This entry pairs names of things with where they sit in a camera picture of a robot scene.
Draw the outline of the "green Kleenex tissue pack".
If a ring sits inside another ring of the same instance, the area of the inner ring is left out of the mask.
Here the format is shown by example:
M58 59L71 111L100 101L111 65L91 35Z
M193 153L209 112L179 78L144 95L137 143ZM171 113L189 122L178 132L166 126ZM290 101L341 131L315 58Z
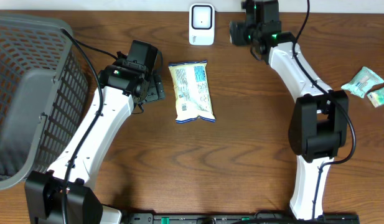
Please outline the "green Kleenex tissue pack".
M367 96L375 108L384 105L384 87L370 92Z

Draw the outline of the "mint green snack packet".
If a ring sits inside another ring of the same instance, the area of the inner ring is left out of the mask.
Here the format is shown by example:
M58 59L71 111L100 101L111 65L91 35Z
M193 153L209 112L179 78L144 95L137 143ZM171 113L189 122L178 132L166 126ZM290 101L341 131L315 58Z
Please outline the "mint green snack packet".
M368 67L362 69L353 77L353 79L342 85L341 89L351 92L351 94L360 98L365 98L365 95L375 85L383 84L384 79L377 75Z

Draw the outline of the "cream blue snack bag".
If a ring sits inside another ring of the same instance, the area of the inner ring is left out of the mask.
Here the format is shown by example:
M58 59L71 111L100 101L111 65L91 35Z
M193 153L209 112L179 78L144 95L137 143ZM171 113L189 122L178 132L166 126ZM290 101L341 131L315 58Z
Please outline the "cream blue snack bag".
M196 119L215 122L208 78L207 61L170 63L176 98L176 123L183 124Z

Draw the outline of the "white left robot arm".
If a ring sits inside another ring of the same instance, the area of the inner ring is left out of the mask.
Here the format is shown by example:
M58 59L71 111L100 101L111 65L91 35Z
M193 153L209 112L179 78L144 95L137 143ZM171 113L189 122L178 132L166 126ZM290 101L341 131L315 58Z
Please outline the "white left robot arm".
M161 69L131 62L99 72L92 104L73 138L46 172L33 171L25 191L31 223L121 223L93 189L103 159L135 107L161 100Z

